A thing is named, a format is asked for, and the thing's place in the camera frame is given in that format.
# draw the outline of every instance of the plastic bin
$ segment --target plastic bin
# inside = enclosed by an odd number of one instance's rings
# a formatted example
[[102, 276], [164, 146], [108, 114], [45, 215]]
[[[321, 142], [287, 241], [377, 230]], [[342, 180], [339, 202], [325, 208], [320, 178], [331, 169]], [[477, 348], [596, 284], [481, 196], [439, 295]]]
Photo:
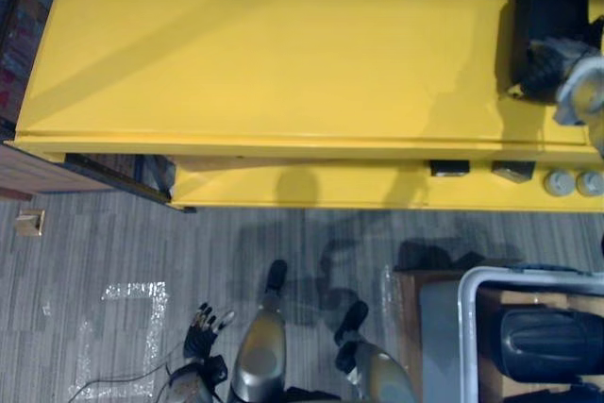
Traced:
[[552, 266], [478, 267], [461, 281], [426, 285], [420, 294], [424, 403], [478, 403], [476, 297], [485, 284], [604, 296], [604, 274]]

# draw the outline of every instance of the black cable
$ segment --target black cable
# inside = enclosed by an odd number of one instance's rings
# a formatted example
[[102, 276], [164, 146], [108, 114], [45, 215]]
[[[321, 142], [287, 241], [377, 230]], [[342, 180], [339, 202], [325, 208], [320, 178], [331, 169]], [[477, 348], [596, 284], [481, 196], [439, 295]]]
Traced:
[[163, 383], [163, 386], [161, 386], [161, 389], [159, 389], [158, 397], [155, 400], [153, 400], [154, 403], [159, 403], [159, 399], [161, 398], [161, 394], [163, 394], [163, 391], [166, 390], [166, 387], [168, 386], [168, 384], [170, 384], [170, 379], [168, 379], [166, 382]]
[[78, 391], [74, 394], [74, 396], [72, 396], [69, 400], [67, 400], [67, 403], [72, 403], [73, 401], [75, 401], [76, 397], [78, 395], [80, 395], [86, 389], [88, 389], [89, 387], [91, 387], [93, 384], [100, 384], [100, 383], [104, 383], [104, 384], [118, 384], [118, 383], [127, 383], [127, 382], [139, 381], [139, 380], [141, 380], [143, 378], [147, 378], [148, 376], [153, 375], [155, 372], [157, 372], [164, 365], [165, 365], [165, 362], [161, 363], [160, 365], [158, 365], [157, 367], [155, 367], [153, 370], [148, 371], [144, 375], [140, 375], [139, 377], [134, 377], [134, 378], [100, 378], [100, 379], [92, 379], [92, 380], [88, 381], [86, 384], [84, 384], [82, 387], [80, 387], [78, 389]]
[[86, 389], [91, 387], [93, 384], [101, 384], [101, 383], [103, 383], [103, 384], [119, 384], [119, 383], [128, 383], [128, 382], [139, 381], [143, 378], [147, 378], [148, 376], [153, 375], [161, 367], [165, 366], [167, 368], [168, 362], [170, 360], [170, 356], [172, 356], [172, 354], [176, 351], [176, 349], [181, 345], [182, 345], [182, 342], [179, 342], [178, 344], [176, 344], [176, 346], [174, 348], [172, 348], [167, 355], [164, 356], [164, 358], [166, 359], [165, 361], [163, 361], [160, 365], [155, 367], [153, 370], [148, 371], [144, 375], [140, 375], [140, 376], [137, 376], [134, 378], [99, 378], [99, 379], [91, 379], [90, 381], [87, 381], [86, 383], [84, 383], [84, 385], [82, 387], [80, 387], [77, 390], [77, 392], [74, 394], [74, 396], [72, 396], [69, 400], [67, 400], [67, 403], [73, 403], [76, 400], [76, 397], [78, 395], [80, 395]]

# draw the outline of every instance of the yellow shelf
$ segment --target yellow shelf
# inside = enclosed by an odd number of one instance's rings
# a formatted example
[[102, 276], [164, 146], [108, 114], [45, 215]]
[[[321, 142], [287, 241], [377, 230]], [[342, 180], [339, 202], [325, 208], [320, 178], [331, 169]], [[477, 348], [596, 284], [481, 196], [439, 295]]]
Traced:
[[[604, 196], [549, 195], [540, 164], [533, 180], [513, 183], [472, 162], [469, 175], [432, 177], [422, 161], [247, 163], [220, 168], [203, 160], [177, 162], [173, 205], [432, 210], [604, 212]], [[604, 172], [604, 166], [591, 168]], [[584, 167], [569, 168], [575, 174]]]
[[55, 0], [15, 143], [600, 162], [585, 130], [556, 125], [553, 108], [500, 99], [511, 2]]

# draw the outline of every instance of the yellow tabletop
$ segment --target yellow tabletop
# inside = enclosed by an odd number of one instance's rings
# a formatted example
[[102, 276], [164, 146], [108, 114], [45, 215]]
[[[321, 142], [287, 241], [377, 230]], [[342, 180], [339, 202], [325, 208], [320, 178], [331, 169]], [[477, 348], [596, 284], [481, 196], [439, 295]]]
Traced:
[[[513, 0], [56, 0], [18, 123], [41, 152], [598, 162], [501, 97]], [[593, 16], [604, 0], [592, 0]]]

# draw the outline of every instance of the clear tape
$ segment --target clear tape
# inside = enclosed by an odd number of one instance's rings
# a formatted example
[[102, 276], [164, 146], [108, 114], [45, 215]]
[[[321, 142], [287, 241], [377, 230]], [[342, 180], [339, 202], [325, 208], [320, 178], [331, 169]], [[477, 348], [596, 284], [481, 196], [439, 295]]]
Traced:
[[[145, 298], [151, 299], [151, 317], [149, 318], [149, 327], [145, 340], [143, 369], [141, 371], [142, 375], [153, 368], [153, 364], [156, 363], [159, 355], [159, 344], [169, 299], [165, 282], [109, 285], [101, 297], [101, 300], [103, 301]], [[70, 386], [69, 395], [74, 395], [78, 389], [93, 379], [91, 368], [91, 343], [93, 334], [92, 324], [88, 320], [84, 320], [80, 325], [78, 332], [75, 385]], [[85, 389], [77, 396], [77, 399], [127, 398], [132, 396], [152, 397], [154, 387], [155, 378], [150, 376], [128, 384], [108, 384], [99, 389], [91, 387]]]
[[384, 342], [382, 347], [396, 357], [400, 357], [400, 317], [402, 293], [391, 266], [384, 266], [379, 276], [381, 293], [381, 312], [384, 323]]
[[55, 298], [55, 289], [51, 286], [46, 286], [42, 294], [41, 309], [45, 317], [52, 316], [53, 307], [56, 306], [57, 299]]

